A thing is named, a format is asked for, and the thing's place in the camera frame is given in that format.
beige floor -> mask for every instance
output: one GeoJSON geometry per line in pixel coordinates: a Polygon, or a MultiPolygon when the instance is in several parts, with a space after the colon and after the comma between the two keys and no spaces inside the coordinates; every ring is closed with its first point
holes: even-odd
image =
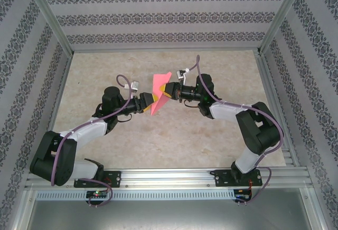
{"type": "MultiPolygon", "coordinates": [[[[87,121],[101,102],[104,89],[124,74],[140,82],[139,91],[151,92],[153,74],[191,67],[201,56],[201,70],[212,76],[215,93],[234,103],[267,102],[251,51],[132,52],[75,54],[65,85],[54,131],[87,121]]],[[[197,71],[187,85],[195,85],[197,71]]],[[[128,91],[121,89],[126,98],[128,91]]],[[[106,168],[230,167],[245,147],[236,123],[211,120],[198,109],[170,100],[156,115],[150,111],[119,123],[108,135],[81,148],[77,159],[90,158],[106,168]]],[[[269,155],[262,166],[285,166],[281,151],[269,155]]]]}

pink paper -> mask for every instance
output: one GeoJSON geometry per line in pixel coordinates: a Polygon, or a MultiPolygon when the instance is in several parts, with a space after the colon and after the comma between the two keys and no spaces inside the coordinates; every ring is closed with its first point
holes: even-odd
{"type": "Polygon", "coordinates": [[[151,106],[151,115],[154,115],[156,111],[163,107],[163,105],[169,100],[169,97],[165,96],[159,88],[169,82],[171,72],[167,74],[154,74],[153,78],[153,94],[157,95],[158,101],[154,102],[151,106]]]}

purple cable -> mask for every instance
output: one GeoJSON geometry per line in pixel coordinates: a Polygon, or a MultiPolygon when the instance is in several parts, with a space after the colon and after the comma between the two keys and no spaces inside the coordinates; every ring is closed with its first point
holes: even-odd
{"type": "Polygon", "coordinates": [[[52,176],[51,176],[51,185],[54,186],[55,185],[55,173],[57,171],[57,165],[58,165],[58,160],[59,160],[59,155],[60,155],[60,151],[62,149],[62,146],[63,146],[63,143],[64,141],[72,134],[74,133],[75,131],[79,130],[80,128],[84,127],[84,126],[87,126],[89,124],[92,124],[92,123],[96,123],[98,121],[101,121],[103,119],[106,119],[106,118],[110,118],[114,115],[116,115],[117,113],[121,112],[130,102],[131,100],[131,97],[132,97],[132,86],[130,85],[130,82],[129,80],[127,79],[127,77],[125,77],[124,75],[122,74],[119,74],[118,76],[116,76],[116,81],[119,85],[121,85],[121,83],[118,81],[118,78],[119,77],[122,77],[123,79],[126,80],[126,82],[128,83],[128,86],[129,86],[129,96],[128,96],[128,100],[126,101],[126,103],[121,107],[121,109],[113,112],[112,114],[109,114],[109,115],[106,115],[105,117],[102,117],[102,118],[99,118],[99,119],[96,119],[94,120],[93,122],[87,122],[87,123],[83,123],[79,126],[77,126],[76,128],[74,128],[73,130],[71,130],[69,133],[66,134],[66,136],[63,137],[63,139],[61,140],[60,144],[59,144],[59,147],[58,147],[58,150],[57,150],[57,153],[55,155],[55,159],[54,159],[54,164],[53,164],[53,170],[52,170],[52,176]]]}
{"type": "Polygon", "coordinates": [[[110,197],[109,197],[106,201],[103,201],[103,202],[102,202],[101,204],[99,204],[99,205],[93,205],[93,204],[91,204],[90,201],[91,201],[91,199],[92,199],[93,197],[90,197],[89,200],[88,200],[89,207],[92,207],[92,206],[94,206],[95,208],[96,208],[96,207],[100,207],[100,206],[105,205],[105,204],[108,203],[109,201],[111,201],[111,199],[112,199],[112,188],[109,186],[109,184],[104,183],[103,181],[96,181],[96,180],[87,179],[87,178],[81,178],[81,179],[79,179],[79,180],[81,180],[81,181],[91,181],[92,183],[102,184],[102,185],[106,186],[106,187],[109,189],[109,191],[110,191],[110,197]]]}
{"type": "MultiPolygon", "coordinates": [[[[213,100],[215,100],[216,102],[222,103],[222,104],[224,104],[224,105],[233,106],[233,107],[236,107],[236,108],[243,108],[243,107],[244,107],[244,108],[246,108],[246,109],[255,111],[256,113],[262,114],[264,117],[268,118],[268,119],[269,119],[269,120],[277,127],[277,130],[278,130],[278,132],[279,132],[279,137],[280,137],[279,143],[278,143],[278,145],[277,145],[275,148],[273,148],[273,149],[271,149],[271,150],[269,150],[269,151],[267,151],[267,152],[264,152],[264,153],[258,158],[257,162],[255,163],[255,167],[257,167],[257,165],[264,159],[265,155],[268,155],[268,154],[270,154],[270,153],[272,153],[272,152],[278,150],[278,149],[282,146],[283,141],[284,141],[284,136],[283,136],[283,131],[282,131],[282,129],[281,129],[279,123],[278,123],[275,119],[273,119],[273,117],[271,117],[270,115],[266,114],[265,112],[263,112],[263,111],[261,111],[261,110],[258,110],[258,109],[256,109],[256,108],[253,108],[253,107],[251,107],[251,106],[239,105],[239,104],[235,104],[235,103],[231,103],[231,102],[224,102],[224,101],[218,100],[218,99],[210,92],[210,90],[209,90],[208,87],[205,85],[205,83],[204,83],[204,81],[203,81],[203,79],[202,79],[201,70],[200,70],[200,56],[199,56],[199,55],[197,55],[197,57],[196,57],[196,64],[195,64],[190,70],[194,69],[195,67],[197,67],[197,71],[198,71],[198,73],[199,73],[199,77],[200,77],[200,80],[201,80],[201,83],[202,83],[204,89],[206,90],[206,92],[208,92],[208,94],[211,96],[211,98],[212,98],[213,100]]],[[[270,174],[269,174],[269,177],[268,177],[267,181],[265,182],[265,184],[263,185],[263,187],[260,189],[260,191],[259,191],[259,192],[256,194],[256,196],[253,197],[250,201],[246,202],[246,204],[248,204],[248,203],[254,201],[258,196],[260,196],[261,192],[262,192],[262,191],[265,189],[265,187],[269,184],[269,181],[270,181],[271,176],[272,176],[272,171],[271,171],[271,169],[270,169],[269,167],[257,167],[257,168],[259,168],[259,169],[268,169],[270,174]]]]}

